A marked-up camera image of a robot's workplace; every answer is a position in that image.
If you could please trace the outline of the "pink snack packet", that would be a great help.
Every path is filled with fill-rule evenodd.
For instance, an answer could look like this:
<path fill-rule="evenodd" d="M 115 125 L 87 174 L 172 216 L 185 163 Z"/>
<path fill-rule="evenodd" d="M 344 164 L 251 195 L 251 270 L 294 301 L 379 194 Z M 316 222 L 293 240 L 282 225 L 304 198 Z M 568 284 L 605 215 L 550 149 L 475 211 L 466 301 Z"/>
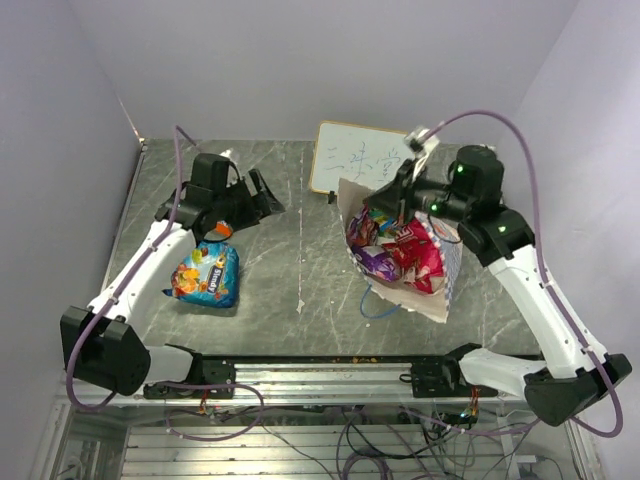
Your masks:
<path fill-rule="evenodd" d="M 363 206 L 349 221 L 346 228 L 346 242 L 349 247 L 375 245 L 379 233 L 378 224 L 370 217 L 370 210 Z"/>

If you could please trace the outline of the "orange snack packet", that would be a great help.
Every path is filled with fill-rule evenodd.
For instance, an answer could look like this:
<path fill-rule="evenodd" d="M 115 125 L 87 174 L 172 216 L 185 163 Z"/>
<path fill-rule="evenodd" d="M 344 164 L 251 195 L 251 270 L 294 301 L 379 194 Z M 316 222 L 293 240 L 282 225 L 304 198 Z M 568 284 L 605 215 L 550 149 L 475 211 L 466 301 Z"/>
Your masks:
<path fill-rule="evenodd" d="M 215 241 L 226 241 L 232 237 L 233 233 L 233 228 L 225 221 L 218 221 L 211 230 Z"/>

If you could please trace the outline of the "red snack packet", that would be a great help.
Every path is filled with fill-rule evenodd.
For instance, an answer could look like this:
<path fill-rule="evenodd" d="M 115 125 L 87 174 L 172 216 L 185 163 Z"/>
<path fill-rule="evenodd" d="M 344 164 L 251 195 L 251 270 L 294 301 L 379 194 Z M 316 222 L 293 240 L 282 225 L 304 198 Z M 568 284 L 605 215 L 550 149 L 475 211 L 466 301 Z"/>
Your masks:
<path fill-rule="evenodd" d="M 399 267 L 402 283 L 425 294 L 434 294 L 441 288 L 445 274 L 440 251 L 416 218 L 382 247 Z"/>

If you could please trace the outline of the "purple snack packet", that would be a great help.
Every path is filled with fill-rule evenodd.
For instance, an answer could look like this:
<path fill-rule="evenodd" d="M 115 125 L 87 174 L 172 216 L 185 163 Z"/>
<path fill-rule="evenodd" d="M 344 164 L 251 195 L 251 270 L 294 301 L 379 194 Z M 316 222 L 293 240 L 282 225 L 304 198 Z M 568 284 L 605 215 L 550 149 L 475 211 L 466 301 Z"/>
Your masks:
<path fill-rule="evenodd" d="M 357 264 L 370 276 L 392 283 L 400 279 L 401 270 L 392 256 L 381 246 L 351 247 Z"/>

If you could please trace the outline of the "blue candy packet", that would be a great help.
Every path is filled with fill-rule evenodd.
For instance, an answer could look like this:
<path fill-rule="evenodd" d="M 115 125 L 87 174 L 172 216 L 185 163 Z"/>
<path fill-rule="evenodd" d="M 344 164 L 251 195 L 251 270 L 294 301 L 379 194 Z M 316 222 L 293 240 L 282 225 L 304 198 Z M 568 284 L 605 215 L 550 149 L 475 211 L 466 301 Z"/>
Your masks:
<path fill-rule="evenodd" d="M 239 297 L 239 255 L 226 242 L 200 242 L 176 267 L 165 296 L 217 309 L 232 308 Z"/>

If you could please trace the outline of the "blue checkered paper bag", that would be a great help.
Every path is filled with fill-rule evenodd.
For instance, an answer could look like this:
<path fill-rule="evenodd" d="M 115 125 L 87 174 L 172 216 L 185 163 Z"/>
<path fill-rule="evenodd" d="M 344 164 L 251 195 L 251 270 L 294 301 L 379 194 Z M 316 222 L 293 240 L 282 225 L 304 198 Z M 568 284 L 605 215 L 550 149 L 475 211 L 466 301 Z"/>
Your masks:
<path fill-rule="evenodd" d="M 445 323 L 449 317 L 451 303 L 454 296 L 454 286 L 461 270 L 462 243 L 454 229 L 441 220 L 430 218 L 423 213 L 414 215 L 427 230 L 429 237 L 440 251 L 444 265 L 444 282 L 441 288 L 434 294 L 425 294 L 405 285 L 400 280 L 392 283 L 382 281 L 378 277 L 370 276 L 357 264 L 351 247 L 346 242 L 346 228 L 352 217 L 366 206 L 363 200 L 372 193 L 372 190 L 351 182 L 340 179 L 337 192 L 337 205 L 343 227 L 343 239 L 346 245 L 347 255 L 368 283 L 368 291 L 380 298 L 391 302 L 394 306 L 406 311 L 424 315 L 437 323 Z M 379 233 L 375 245 L 381 246 L 391 242 L 396 232 L 404 227 L 398 225 L 396 218 L 391 218 L 379 210 L 369 209 L 370 217 L 378 224 Z"/>

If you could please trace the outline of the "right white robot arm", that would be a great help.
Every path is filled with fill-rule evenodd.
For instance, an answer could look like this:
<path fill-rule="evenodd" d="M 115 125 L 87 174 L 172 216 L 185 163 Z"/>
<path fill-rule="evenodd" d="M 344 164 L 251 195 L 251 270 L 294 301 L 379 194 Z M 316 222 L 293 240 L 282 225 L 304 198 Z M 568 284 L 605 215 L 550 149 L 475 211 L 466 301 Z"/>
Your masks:
<path fill-rule="evenodd" d="M 553 283 L 524 217 L 502 202 L 504 166 L 488 147 L 461 147 L 441 183 L 416 174 L 407 160 L 395 178 L 364 203 L 404 225 L 442 218 L 496 278 L 518 307 L 541 349 L 539 360 L 494 353 L 471 344 L 454 350 L 440 373 L 450 394 L 484 386 L 517 396 L 550 426 L 559 426 L 605 397 L 632 371 L 589 332 Z"/>

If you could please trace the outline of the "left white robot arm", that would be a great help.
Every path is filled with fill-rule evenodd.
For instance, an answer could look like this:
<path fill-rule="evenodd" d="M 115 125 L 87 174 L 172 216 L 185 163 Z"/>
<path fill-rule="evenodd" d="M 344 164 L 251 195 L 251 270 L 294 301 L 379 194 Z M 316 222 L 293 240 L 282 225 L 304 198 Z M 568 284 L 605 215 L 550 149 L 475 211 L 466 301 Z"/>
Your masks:
<path fill-rule="evenodd" d="M 189 254 L 220 221 L 233 230 L 284 212 L 256 169 L 230 182 L 235 170 L 225 155 L 200 153 L 189 180 L 179 180 L 146 239 L 116 277 L 84 308 L 70 307 L 60 331 L 66 386 L 82 380 L 129 396 L 141 386 L 168 382 L 182 397 L 203 387 L 204 358 L 183 347 L 144 345 L 132 323 L 144 317 L 151 295 L 170 267 Z"/>

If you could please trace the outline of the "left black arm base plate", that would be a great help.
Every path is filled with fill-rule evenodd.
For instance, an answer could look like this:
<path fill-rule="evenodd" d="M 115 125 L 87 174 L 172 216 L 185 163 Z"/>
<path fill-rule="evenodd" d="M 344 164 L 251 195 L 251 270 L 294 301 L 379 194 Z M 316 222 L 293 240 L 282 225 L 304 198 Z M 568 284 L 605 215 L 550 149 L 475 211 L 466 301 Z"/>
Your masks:
<path fill-rule="evenodd" d="M 182 388 L 166 385 L 148 385 L 143 388 L 147 400 L 201 399 L 204 395 L 212 399 L 231 399 L 236 380 L 235 365 L 228 360 L 214 357 L 196 359 Z"/>

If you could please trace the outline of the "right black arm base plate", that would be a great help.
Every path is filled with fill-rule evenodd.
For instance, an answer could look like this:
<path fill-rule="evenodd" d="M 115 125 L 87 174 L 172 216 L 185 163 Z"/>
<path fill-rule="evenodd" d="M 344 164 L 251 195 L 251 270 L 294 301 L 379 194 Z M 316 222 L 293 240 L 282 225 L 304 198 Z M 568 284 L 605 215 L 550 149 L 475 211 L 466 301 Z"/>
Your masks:
<path fill-rule="evenodd" d="M 414 398 L 466 398 L 473 394 L 483 398 L 498 395 L 495 389 L 467 383 L 457 368 L 435 363 L 412 364 L 408 373 L 399 375 L 399 380 L 411 386 Z"/>

